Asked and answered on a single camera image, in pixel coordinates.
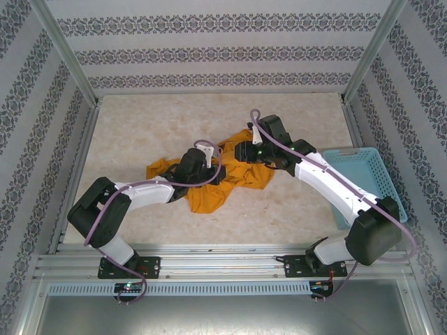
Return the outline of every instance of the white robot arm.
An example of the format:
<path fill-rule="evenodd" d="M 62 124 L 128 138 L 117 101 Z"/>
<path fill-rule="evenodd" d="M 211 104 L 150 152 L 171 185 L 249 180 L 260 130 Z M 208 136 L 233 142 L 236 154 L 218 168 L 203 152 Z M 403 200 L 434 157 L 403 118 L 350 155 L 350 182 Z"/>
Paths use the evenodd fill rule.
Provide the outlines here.
<path fill-rule="evenodd" d="M 380 199 L 356 186 L 331 167 L 306 141 L 292 142 L 278 116 L 270 115 L 257 122 L 258 126 L 276 142 L 317 162 L 321 167 L 281 149 L 251 123 L 248 125 L 253 130 L 254 138 L 251 142 L 242 142 L 236 146 L 236 159 L 247 163 L 262 163 L 270 167 L 274 164 L 274 168 L 285 170 L 292 177 L 306 182 L 329 200 L 351 226 L 348 232 L 340 232 L 336 236 L 321 239 L 306 251 L 306 262 L 313 271 L 344 260 L 357 260 L 362 265 L 371 265 L 400 241 L 402 238 L 400 229 L 363 200 L 369 200 L 393 218 L 399 218 L 396 201 L 391 197 Z M 332 174 L 354 188 L 360 194 L 360 198 Z"/>
<path fill-rule="evenodd" d="M 113 183 L 107 177 L 98 178 L 71 208 L 68 221 L 90 246 L 134 270 L 139 256 L 117 234 L 125 215 L 150 204 L 176 201 L 186 195 L 189 187 L 211 179 L 211 184 L 219 184 L 226 170 L 212 164 L 213 152 L 212 147 L 197 144 L 165 173 L 140 183 Z"/>

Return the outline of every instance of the wall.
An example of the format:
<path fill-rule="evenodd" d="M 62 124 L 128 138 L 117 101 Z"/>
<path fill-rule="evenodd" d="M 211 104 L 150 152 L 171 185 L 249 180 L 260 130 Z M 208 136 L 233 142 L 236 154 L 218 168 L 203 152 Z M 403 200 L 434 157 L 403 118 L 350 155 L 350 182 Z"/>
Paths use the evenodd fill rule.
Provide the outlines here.
<path fill-rule="evenodd" d="M 0 334 L 60 215 L 89 106 L 26 0 L 0 0 Z"/>
<path fill-rule="evenodd" d="M 419 245 L 413 261 L 436 334 L 447 333 L 447 1 L 409 1 L 351 107 Z"/>
<path fill-rule="evenodd" d="M 343 92 L 390 0 L 51 0 L 99 96 Z"/>

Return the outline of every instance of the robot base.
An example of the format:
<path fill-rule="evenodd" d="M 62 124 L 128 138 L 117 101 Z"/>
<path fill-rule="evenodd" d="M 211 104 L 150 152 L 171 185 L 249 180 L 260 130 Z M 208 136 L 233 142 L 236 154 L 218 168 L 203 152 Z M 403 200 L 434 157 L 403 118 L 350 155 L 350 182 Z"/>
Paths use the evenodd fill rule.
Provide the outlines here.
<path fill-rule="evenodd" d="M 278 256 L 276 260 L 284 264 L 286 278 L 331 277 L 331 272 L 333 277 L 346 277 L 348 275 L 344 262 L 335 262 L 312 270 L 304 255 Z"/>
<path fill-rule="evenodd" d="M 146 279 L 158 279 L 160 274 L 160 257 L 139 257 L 135 272 L 143 275 Z M 99 279 L 129 279 L 139 278 L 133 274 L 116 267 L 106 258 L 101 258 L 98 270 Z"/>

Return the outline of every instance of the beige marble floor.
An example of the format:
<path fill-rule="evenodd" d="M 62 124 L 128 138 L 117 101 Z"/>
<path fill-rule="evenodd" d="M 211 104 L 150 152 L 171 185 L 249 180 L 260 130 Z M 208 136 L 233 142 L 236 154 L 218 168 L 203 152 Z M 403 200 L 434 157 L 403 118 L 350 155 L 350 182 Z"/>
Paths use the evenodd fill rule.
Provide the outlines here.
<path fill-rule="evenodd" d="M 77 198 L 98 177 L 139 181 L 146 165 L 181 157 L 194 140 L 219 142 L 246 127 L 249 112 L 277 114 L 293 140 L 317 149 L 350 147 L 337 94 L 187 94 L 106 96 Z M 263 190 L 236 188 L 213 214 L 187 200 L 137 209 L 119 233 L 130 243 L 308 243 L 337 231 L 329 203 L 305 183 L 276 172 Z M 64 243 L 81 243 L 68 225 Z"/>

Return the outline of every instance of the blue plastic basket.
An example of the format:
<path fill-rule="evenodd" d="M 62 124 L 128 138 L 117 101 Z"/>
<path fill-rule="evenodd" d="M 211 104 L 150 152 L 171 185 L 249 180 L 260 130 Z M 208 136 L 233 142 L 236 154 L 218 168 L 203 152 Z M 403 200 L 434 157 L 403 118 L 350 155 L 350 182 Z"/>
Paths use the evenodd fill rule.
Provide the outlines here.
<path fill-rule="evenodd" d="M 323 152 L 324 159 L 338 172 L 364 190 L 380 198 L 392 197 L 399 205 L 400 222 L 408 219 L 391 181 L 390 175 L 383 164 L 379 152 L 375 148 L 328 150 Z M 348 221 L 332 206 L 337 227 L 348 229 Z"/>

